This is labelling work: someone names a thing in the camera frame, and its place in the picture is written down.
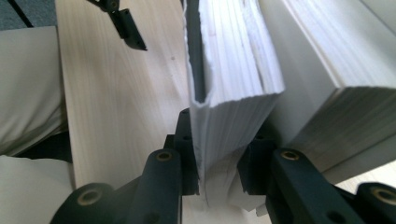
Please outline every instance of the stack of pages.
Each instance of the stack of pages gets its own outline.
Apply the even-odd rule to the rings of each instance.
[[[226,203],[236,163],[284,90],[283,79],[256,0],[184,6],[200,193],[209,205]]]
[[[344,179],[395,160],[367,155],[396,134],[396,1],[260,1],[286,86],[269,117],[283,146]],[[339,165],[350,158],[359,169]]]

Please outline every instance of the clamp jaw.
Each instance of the clamp jaw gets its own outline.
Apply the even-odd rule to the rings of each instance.
[[[116,26],[121,39],[132,49],[147,50],[128,8],[119,11],[120,0],[88,0],[106,12]]]
[[[237,164],[243,190],[266,195],[274,224],[396,223],[396,189],[364,183],[356,195],[328,183],[301,152],[276,148],[259,131]],[[89,184],[75,190],[51,224],[177,224],[182,196],[199,194],[190,112],[180,112],[175,134],[148,156],[143,174],[120,189]]]

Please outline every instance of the white fabric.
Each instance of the white fabric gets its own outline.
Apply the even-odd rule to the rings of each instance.
[[[0,154],[67,127],[55,27],[0,32]]]
[[[44,224],[73,190],[65,161],[0,156],[0,223]]]

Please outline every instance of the light wood surface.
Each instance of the light wood surface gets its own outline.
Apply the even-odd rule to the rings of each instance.
[[[121,1],[148,51],[128,48],[85,0],[58,0],[64,88],[77,186],[114,188],[141,175],[188,107],[181,4]]]

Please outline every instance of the screw hole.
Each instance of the screw hole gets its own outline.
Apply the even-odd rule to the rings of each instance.
[[[98,202],[102,198],[100,189],[87,189],[78,196],[78,204],[87,206]]]
[[[162,152],[157,154],[158,161],[169,161],[170,159],[172,159],[172,154],[169,152]]]
[[[396,193],[388,189],[372,188],[374,196],[383,203],[396,205]]]
[[[346,223],[346,219],[341,214],[334,211],[327,213],[327,218],[333,223]]]
[[[292,151],[283,151],[281,156],[290,161],[297,161],[300,159],[300,156]]]

